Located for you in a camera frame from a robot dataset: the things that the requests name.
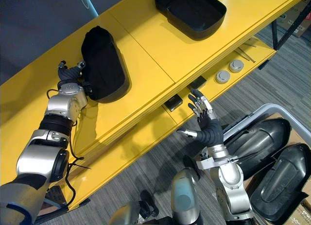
yellow shelf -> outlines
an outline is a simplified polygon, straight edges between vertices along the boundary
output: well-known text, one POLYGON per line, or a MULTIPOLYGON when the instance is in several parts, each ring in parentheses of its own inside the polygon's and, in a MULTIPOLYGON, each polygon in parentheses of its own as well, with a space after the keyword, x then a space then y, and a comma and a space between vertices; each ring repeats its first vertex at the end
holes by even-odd
POLYGON ((100 25, 113 35, 132 87, 126 96, 110 104, 89 101, 79 117, 72 133, 74 151, 88 161, 97 160, 90 163, 92 170, 74 172, 77 203, 191 117, 185 98, 188 91, 184 89, 191 81, 204 73, 208 82, 203 93, 214 100, 270 58, 275 51, 262 43, 256 49, 243 46, 256 63, 244 61, 244 70, 231 73, 224 85, 214 82, 217 70, 239 58, 231 53, 235 48, 300 0, 220 1, 227 7, 220 29, 203 41, 193 41, 167 22, 155 9, 154 0, 123 0, 1 85, 0 184, 16 176, 17 159, 43 118, 48 102, 46 91, 56 88, 58 63, 65 59, 74 66, 82 59, 81 44, 92 27, 100 25), (161 105, 178 92, 184 104, 173 113, 165 112, 161 105))
MULTIPOLYGON (((216 64, 215 67, 212 67, 203 74, 203 77, 207 79, 207 83, 201 91, 209 99, 213 100, 217 98, 227 88, 237 83, 276 52, 255 37, 252 37, 247 43, 257 46, 256 48, 246 45, 241 46, 247 54, 256 60, 255 63, 246 61, 232 52, 216 64), (243 70, 239 73, 231 73, 230 80, 226 83, 227 85, 217 83, 215 81, 216 72, 222 69, 229 70, 228 64, 233 59, 240 59, 244 62, 243 70)), ((187 106, 189 90, 185 88, 178 94, 183 98, 183 104, 175 111, 170 112, 165 106, 163 106, 164 108, 160 107, 140 121, 133 129, 117 140, 116 143, 106 146, 99 141, 95 144, 96 148, 94 149, 96 151, 93 151, 92 155, 88 155, 85 162, 80 162, 81 165, 89 166, 91 170, 81 171, 81 169, 75 168, 70 174, 70 182, 77 190, 76 199, 70 209, 79 205, 79 203, 94 193, 100 186, 107 183, 122 169, 133 163, 177 129, 185 120, 192 117, 192 111, 187 106)), ((63 185, 63 192, 65 193, 66 199, 69 200, 71 198, 71 190, 66 185, 63 185)))
POLYGON ((219 0, 227 7, 207 39, 187 37, 159 13, 154 0, 123 0, 109 12, 175 81, 210 67, 300 0, 219 0))
MULTIPOLYGON (((91 169, 82 170, 76 167, 69 175, 70 183, 77 192, 70 209, 78 206, 98 188, 164 139, 175 128, 174 120, 162 107, 159 107, 113 145, 102 145, 102 141, 99 140, 96 143, 97 151, 78 163, 89 166, 91 169)), ((71 190, 66 185, 62 185, 62 191, 66 200, 69 201, 72 197, 71 190)))
POLYGON ((118 138, 121 129, 125 132, 129 128, 124 127, 129 122, 135 124, 141 120, 141 110, 174 84, 109 13, 101 14, 1 85, 1 184, 16 177, 18 157, 43 119, 48 103, 46 91, 57 88, 58 63, 66 60, 68 66, 74 66, 81 61, 80 49, 85 34, 97 25, 113 35, 132 85, 124 97, 113 103, 98 104, 89 100, 72 133, 77 155, 91 153, 100 139, 104 138, 104 144, 108 145, 118 138), (155 79, 161 82, 156 87, 155 79))
MULTIPOLYGON (((202 74, 202 76, 207 81, 205 85, 200 89, 200 91, 210 101, 215 100, 218 96, 223 94, 226 90, 231 88, 239 80, 249 74, 252 70, 256 69, 267 59, 270 59, 276 53, 275 50, 273 50, 255 37, 251 37, 248 41, 246 41, 246 43, 257 46, 255 48, 244 44, 240 46, 240 48, 245 53, 247 53, 256 61, 255 63, 253 63, 252 61, 247 61, 236 52, 232 52, 219 63, 217 63, 212 68, 208 69, 205 73, 202 74), (229 63, 234 59, 241 60, 244 63, 244 68, 238 73, 233 73, 229 69, 229 63), (216 73, 221 70, 226 70, 230 73, 230 79, 225 84, 220 84, 216 81, 216 73)), ((193 112, 188 107, 188 103, 190 103, 190 100, 188 99, 189 92, 190 90, 188 88, 184 88, 178 93, 178 95, 183 99, 183 103, 173 112, 171 112, 166 106, 163 106, 177 124, 183 123, 193 116, 193 112)))

cardboard box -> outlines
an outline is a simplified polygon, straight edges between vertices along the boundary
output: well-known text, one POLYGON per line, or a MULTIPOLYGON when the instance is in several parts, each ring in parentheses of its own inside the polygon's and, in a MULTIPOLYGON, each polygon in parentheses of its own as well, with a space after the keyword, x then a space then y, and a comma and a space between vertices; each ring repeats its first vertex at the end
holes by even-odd
POLYGON ((303 204, 311 211, 311 179, 306 182, 305 186, 302 188, 302 191, 305 192, 309 197, 305 198, 303 204))
POLYGON ((311 215, 302 206, 299 205, 291 217, 286 221, 285 225, 311 225, 311 215))
MULTIPOLYGON (((310 0, 302 0, 297 5, 289 9, 286 13, 282 14, 279 18, 277 18, 276 20, 277 24, 288 30, 294 23, 296 18, 299 16, 300 12, 306 7, 309 1, 310 0)), ((302 34, 307 30, 307 28, 310 25, 311 25, 311 13, 309 13, 307 17, 302 21, 302 23, 297 27, 293 35, 301 37, 302 34)))

robotic hand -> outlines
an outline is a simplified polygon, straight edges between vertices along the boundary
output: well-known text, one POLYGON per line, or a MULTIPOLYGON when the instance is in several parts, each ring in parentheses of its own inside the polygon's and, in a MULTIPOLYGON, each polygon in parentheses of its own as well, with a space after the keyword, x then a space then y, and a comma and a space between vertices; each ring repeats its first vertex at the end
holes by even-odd
POLYGON ((65 63, 58 66, 58 94, 49 98, 39 128, 17 161, 17 177, 0 187, 1 225, 33 224, 50 183, 66 174, 71 129, 87 99, 77 83, 84 62, 71 69, 65 63))
POLYGON ((207 147, 202 152, 197 166, 200 170, 210 170, 216 187, 217 201, 222 209, 226 224, 255 224, 248 195, 243 186, 243 172, 236 163, 237 156, 231 156, 224 146, 223 131, 215 112, 206 97, 192 89, 188 106, 197 115, 201 131, 179 129, 178 133, 196 139, 207 147))

gray crate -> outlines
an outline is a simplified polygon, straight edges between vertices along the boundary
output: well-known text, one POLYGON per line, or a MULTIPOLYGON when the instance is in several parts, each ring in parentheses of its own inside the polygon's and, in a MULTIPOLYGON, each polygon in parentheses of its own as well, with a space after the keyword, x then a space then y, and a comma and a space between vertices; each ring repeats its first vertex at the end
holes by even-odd
POLYGON ((224 141, 237 135, 241 130, 245 129, 249 125, 257 123, 274 113, 279 113, 282 115, 284 119, 288 120, 292 128, 311 147, 311 133, 295 117, 293 117, 285 108, 277 104, 264 104, 252 114, 228 126, 224 130, 224 141))

gray carpet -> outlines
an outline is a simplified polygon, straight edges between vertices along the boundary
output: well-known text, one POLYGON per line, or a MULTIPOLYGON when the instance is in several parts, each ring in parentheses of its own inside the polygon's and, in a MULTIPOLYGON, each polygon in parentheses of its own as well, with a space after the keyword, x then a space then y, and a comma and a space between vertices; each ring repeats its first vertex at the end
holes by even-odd
MULTIPOLYGON (((257 36, 271 46, 269 26, 257 36)), ((310 31, 301 38, 290 37, 263 70, 255 70, 218 98, 212 105, 221 122, 232 123, 265 103, 276 103, 288 109, 310 130, 310 40, 310 31)), ((194 128, 195 120, 185 126, 194 128)), ((142 189, 154 194, 160 209, 158 218, 170 215, 171 179, 183 168, 183 155, 195 155, 200 148, 200 144, 173 133, 93 194, 89 204, 45 224, 107 224, 115 210, 130 200, 138 200, 142 189)), ((214 198, 214 186, 206 177, 201 177, 197 192, 205 224, 225 224, 214 198)))

